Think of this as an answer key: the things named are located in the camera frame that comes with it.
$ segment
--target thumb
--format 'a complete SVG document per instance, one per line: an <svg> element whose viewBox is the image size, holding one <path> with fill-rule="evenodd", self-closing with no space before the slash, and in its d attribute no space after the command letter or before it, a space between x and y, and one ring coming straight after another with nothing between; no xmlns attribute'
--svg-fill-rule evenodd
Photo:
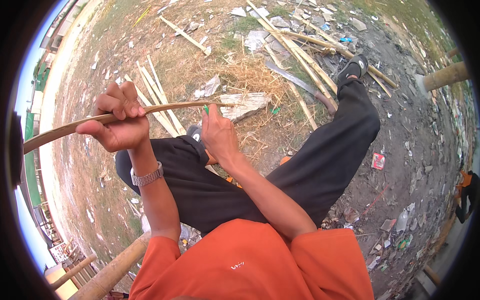
<svg viewBox="0 0 480 300"><path fill-rule="evenodd" d="M112 131L103 126L99 121L90 120L82 123L75 128L75 132L78 134L89 134L98 140L105 150L109 152L115 151L111 148L112 141L114 140Z"/></svg>

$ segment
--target black pants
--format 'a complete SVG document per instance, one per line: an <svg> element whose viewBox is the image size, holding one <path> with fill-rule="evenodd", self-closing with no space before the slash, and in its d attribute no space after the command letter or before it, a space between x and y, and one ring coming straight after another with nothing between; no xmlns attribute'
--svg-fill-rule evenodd
<svg viewBox="0 0 480 300"><path fill-rule="evenodd" d="M345 80L337 97L333 121L315 130L291 160L266 177L303 207L318 227L357 172L380 129L378 112L362 81ZM203 234L236 218L267 222L243 189L205 169L208 155L193 138L184 135L151 142L181 222ZM117 153L116 164L120 178L140 193L132 185L127 151Z"/></svg>

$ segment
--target wristwatch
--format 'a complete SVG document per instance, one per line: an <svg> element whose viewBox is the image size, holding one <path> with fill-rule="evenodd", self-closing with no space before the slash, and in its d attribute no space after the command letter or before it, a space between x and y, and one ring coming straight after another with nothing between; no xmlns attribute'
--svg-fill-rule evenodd
<svg viewBox="0 0 480 300"><path fill-rule="evenodd" d="M162 163L157 161L158 168L150 174L145 176L135 176L133 173L133 168L130 170L130 175L132 176L132 183L136 186L145 186L154 182L155 180L163 177L163 168Z"/></svg>

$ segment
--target orange cloth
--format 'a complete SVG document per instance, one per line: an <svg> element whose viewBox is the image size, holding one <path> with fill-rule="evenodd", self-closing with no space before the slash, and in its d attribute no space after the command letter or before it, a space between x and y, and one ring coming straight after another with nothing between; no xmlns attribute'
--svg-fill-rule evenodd
<svg viewBox="0 0 480 300"><path fill-rule="evenodd" d="M180 256L177 242L153 237L133 282L131 300L373 299L353 231L296 237L290 249L269 225L224 223Z"/></svg>

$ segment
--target person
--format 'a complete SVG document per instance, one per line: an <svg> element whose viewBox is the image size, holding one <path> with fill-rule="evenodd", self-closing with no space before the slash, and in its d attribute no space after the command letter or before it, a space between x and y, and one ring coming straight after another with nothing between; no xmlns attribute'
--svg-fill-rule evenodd
<svg viewBox="0 0 480 300"><path fill-rule="evenodd" d="M134 85L109 85L95 114L121 121L92 120L76 132L118 151L119 176L142 196L152 237L130 299L373 299L353 231L318 229L380 129L359 79L367 66L363 55L349 61L333 121L266 177L239 151L215 104L203 111L201 143L187 135L150 140ZM204 168L215 163L242 188ZM204 234L182 256L180 222Z"/></svg>
<svg viewBox="0 0 480 300"><path fill-rule="evenodd" d="M473 173L473 171L468 171L468 173L465 173L464 171L460 172L463 175L463 182L456 186L458 191L458 195L456 195L458 205L455 209L455 214L460 223L463 224L470 217L473 208L475 207L475 202L480 189L480 178L477 174ZM468 212L467 196L470 200Z"/></svg>

